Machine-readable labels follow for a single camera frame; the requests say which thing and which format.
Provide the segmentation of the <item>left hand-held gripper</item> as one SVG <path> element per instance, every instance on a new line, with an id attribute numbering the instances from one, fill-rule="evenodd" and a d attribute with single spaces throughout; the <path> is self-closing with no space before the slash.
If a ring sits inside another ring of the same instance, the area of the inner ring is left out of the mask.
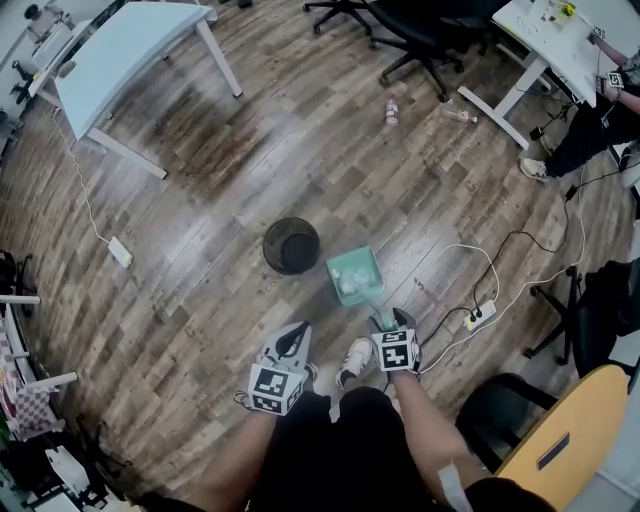
<path id="1" fill-rule="evenodd" d="M 270 334 L 251 366 L 247 406 L 285 416 L 303 392 L 312 328 L 307 321 L 288 324 Z"/>

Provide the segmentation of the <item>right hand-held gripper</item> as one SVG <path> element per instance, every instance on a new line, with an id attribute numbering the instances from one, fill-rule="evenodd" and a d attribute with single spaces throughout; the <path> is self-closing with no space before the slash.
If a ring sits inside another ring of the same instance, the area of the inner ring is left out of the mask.
<path id="1" fill-rule="evenodd" d="M 400 330 L 384 332 L 384 327 L 375 316 L 368 317 L 376 364 L 383 372 L 416 373 L 420 364 L 420 348 L 415 335 L 416 320 L 401 308 L 393 308 L 392 312 L 395 325 Z"/>

